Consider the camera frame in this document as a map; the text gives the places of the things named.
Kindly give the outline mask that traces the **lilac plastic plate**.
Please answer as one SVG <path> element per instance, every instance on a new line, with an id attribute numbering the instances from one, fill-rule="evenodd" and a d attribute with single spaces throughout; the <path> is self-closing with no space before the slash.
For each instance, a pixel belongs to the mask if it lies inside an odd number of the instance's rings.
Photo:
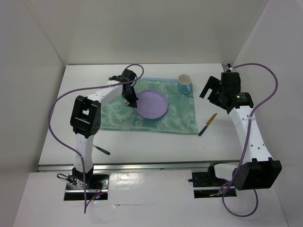
<path id="1" fill-rule="evenodd" d="M 140 92 L 137 97 L 136 111 L 144 118 L 158 119 L 168 110 L 168 101 L 160 91 L 147 89 Z"/>

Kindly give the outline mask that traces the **light blue mug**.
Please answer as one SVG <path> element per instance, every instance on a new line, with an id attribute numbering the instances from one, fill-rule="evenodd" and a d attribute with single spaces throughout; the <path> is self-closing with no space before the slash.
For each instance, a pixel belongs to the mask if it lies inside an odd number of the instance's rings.
<path id="1" fill-rule="evenodd" d="M 191 77 L 187 74 L 179 75 L 177 82 L 178 92 L 181 94 L 190 94 L 191 93 Z"/>

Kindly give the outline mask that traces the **gold fork green handle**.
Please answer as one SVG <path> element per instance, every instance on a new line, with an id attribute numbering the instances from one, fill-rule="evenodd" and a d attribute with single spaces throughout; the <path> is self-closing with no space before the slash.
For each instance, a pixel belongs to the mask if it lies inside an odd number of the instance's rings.
<path id="1" fill-rule="evenodd" d="M 99 147 L 99 146 L 93 145 L 93 147 L 96 148 L 97 150 L 103 152 L 103 153 L 106 154 L 106 155 L 110 155 L 110 152 L 109 152 L 109 151 L 107 151 L 107 150 L 105 150 L 105 149 L 103 149 L 103 148 L 101 148 L 101 147 Z"/>

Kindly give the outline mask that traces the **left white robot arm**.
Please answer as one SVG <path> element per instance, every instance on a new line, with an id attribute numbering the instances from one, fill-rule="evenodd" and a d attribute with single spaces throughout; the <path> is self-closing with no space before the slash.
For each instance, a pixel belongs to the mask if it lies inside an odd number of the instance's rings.
<path id="1" fill-rule="evenodd" d="M 138 98 L 132 83 L 136 78 L 134 72 L 127 70 L 120 76 L 112 76 L 106 88 L 75 99 L 70 124 L 75 133 L 76 150 L 81 156 L 76 156 L 72 176 L 83 189 L 93 184 L 92 148 L 94 136 L 101 126 L 101 110 L 118 96 L 125 100 L 126 106 L 136 108 Z"/>

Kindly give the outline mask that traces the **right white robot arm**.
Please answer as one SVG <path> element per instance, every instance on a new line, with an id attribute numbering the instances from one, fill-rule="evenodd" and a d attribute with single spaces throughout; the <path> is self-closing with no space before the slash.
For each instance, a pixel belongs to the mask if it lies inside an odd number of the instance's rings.
<path id="1" fill-rule="evenodd" d="M 209 90 L 209 102 L 226 110 L 231 118 L 239 137 L 242 156 L 237 166 L 214 164 L 213 170 L 206 175 L 208 183 L 218 185 L 222 180 L 230 181 L 239 191 L 270 188 L 280 174 L 282 165 L 273 159 L 262 139 L 252 98 L 248 92 L 241 91 L 239 73 L 222 73 L 220 79 L 210 76 L 200 97 L 204 98 Z"/>

